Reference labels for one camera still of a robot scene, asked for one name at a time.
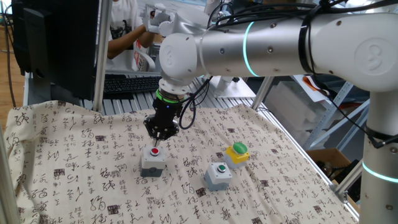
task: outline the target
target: person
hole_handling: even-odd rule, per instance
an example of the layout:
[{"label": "person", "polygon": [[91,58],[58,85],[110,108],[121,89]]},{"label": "person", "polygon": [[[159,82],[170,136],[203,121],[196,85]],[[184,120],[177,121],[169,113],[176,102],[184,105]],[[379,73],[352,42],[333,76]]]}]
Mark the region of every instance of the person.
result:
[{"label": "person", "polygon": [[146,31],[136,0],[113,0],[106,69],[137,71],[134,42],[138,40],[146,48],[154,36],[153,32]]}]

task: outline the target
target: red button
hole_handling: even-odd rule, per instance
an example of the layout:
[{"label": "red button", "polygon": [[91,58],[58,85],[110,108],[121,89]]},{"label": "red button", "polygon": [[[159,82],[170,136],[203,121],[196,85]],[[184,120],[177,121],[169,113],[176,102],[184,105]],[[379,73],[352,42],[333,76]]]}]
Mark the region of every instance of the red button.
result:
[{"label": "red button", "polygon": [[159,150],[157,148],[153,148],[150,150],[150,154],[153,156],[159,155]]}]

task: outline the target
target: hand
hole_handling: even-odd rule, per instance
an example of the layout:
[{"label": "hand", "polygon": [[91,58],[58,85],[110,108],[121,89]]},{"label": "hand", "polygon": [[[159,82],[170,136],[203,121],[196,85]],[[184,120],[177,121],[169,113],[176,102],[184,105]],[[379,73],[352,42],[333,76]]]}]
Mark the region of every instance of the hand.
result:
[{"label": "hand", "polygon": [[146,31],[159,34],[160,33],[159,25],[162,22],[170,21],[170,15],[165,12],[160,12],[158,13],[158,15],[153,17],[154,13],[149,9],[150,9],[149,6],[146,5],[142,22],[144,23]]}]

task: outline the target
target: white t-shirt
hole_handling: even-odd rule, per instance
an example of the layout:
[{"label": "white t-shirt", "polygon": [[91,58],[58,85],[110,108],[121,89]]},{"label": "white t-shirt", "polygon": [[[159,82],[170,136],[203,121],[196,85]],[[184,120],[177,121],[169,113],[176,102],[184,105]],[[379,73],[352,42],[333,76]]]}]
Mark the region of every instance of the white t-shirt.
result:
[{"label": "white t-shirt", "polygon": [[[109,41],[117,39],[142,24],[142,18],[138,13],[136,0],[119,0],[113,2],[111,14],[111,27],[109,30]],[[123,51],[114,59],[107,59],[107,70],[134,70],[137,71],[137,64],[134,60],[134,50],[130,48]]]}]

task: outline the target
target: tablecloth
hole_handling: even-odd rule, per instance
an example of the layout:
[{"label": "tablecloth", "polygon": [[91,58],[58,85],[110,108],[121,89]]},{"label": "tablecloth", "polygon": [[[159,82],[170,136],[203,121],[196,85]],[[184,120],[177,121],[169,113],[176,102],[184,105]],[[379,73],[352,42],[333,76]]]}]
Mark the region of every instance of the tablecloth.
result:
[{"label": "tablecloth", "polygon": [[[167,165],[143,178],[152,110],[101,116],[61,101],[14,108],[5,140],[22,223],[357,223],[287,136],[244,105],[201,108],[161,142]],[[192,114],[184,119],[188,123]],[[225,191],[204,180],[234,142],[249,149]]]}]

